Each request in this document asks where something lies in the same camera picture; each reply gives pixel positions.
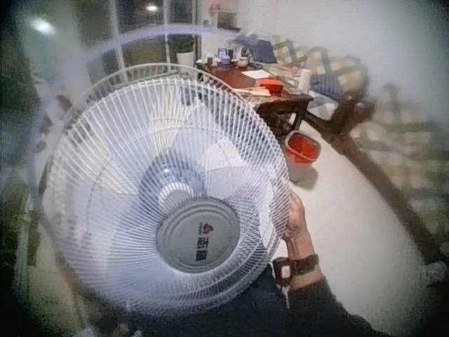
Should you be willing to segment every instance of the hand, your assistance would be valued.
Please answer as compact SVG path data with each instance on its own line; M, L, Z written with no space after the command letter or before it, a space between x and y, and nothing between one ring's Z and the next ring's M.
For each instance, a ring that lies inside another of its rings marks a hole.
M314 245L307 229L304 205L293 191L291 192L289 220L283 239L287 244L288 257L291 260L315 254Z
M306 211L302 204L302 200L293 191L290 191L290 193L290 215L287 229L283 236L283 239L286 242L297 240L304 236L309 237L306 223Z

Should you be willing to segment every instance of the red bucket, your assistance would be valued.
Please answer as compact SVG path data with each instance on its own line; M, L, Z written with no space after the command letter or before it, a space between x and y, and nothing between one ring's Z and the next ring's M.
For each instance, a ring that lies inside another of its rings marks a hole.
M290 180L297 182L310 169L321 152L321 146L316 141L299 131L292 131L285 141L286 160Z

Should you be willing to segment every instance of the electric fan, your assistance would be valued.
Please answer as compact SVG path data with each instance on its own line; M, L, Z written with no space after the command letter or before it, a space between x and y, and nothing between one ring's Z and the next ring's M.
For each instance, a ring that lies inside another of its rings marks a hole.
M273 256L288 221L286 164L267 125L220 80L130 78L142 69L101 81L69 111L44 218L101 298L149 315L203 312Z

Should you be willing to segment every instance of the fan logo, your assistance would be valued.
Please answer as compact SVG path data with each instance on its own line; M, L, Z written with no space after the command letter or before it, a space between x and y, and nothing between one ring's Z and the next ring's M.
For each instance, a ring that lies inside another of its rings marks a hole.
M213 227L208 223L199 223L198 241L196 242L196 260L202 261L208 257L208 234L213 231Z

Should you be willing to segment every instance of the person's arm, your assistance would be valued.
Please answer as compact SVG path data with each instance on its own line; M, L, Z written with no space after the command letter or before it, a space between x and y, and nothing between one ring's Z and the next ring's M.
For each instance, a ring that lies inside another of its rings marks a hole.
M288 257L299 260L314 255L301 199L292 193L290 222L284 240ZM350 315L331 293L319 266L305 275L294 276L288 293L290 312L298 335L385 336L361 317Z

